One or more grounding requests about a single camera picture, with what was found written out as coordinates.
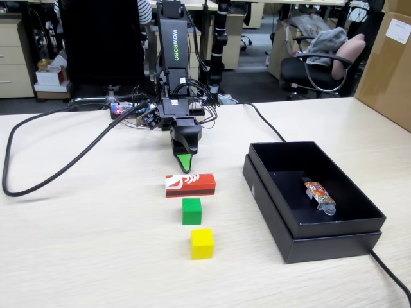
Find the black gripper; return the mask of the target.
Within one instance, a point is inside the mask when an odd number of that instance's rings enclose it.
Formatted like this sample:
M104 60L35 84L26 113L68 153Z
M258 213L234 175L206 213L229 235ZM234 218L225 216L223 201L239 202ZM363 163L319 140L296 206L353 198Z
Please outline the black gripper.
M159 128L171 129L173 156L183 173L190 173L193 155L198 152L202 127L189 111L187 99L163 99L159 105Z

